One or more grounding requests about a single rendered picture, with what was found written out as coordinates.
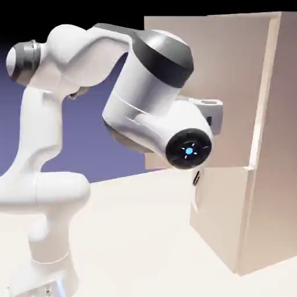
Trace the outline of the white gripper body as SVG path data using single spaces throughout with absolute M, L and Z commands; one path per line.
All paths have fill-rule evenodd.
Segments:
M 213 135 L 219 135 L 223 122 L 223 102 L 220 100 L 195 98 L 189 98 L 188 101 L 200 109 Z

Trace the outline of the large light wooden cabinet door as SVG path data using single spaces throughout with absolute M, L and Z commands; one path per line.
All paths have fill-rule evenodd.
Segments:
M 248 166 L 263 63 L 280 12 L 216 16 L 146 16 L 146 29 L 179 36 L 190 47 L 194 72 L 182 95 L 223 102 L 223 123 L 208 167 Z

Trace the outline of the light wooden cabinet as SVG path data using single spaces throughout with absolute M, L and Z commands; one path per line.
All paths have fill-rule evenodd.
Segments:
M 297 256 L 297 12 L 280 12 L 263 63 L 241 276 Z

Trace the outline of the small light wooden cabinet door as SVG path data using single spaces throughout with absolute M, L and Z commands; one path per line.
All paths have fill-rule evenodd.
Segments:
M 191 227 L 233 273 L 240 271 L 254 172 L 251 166 L 205 168 L 191 201 Z

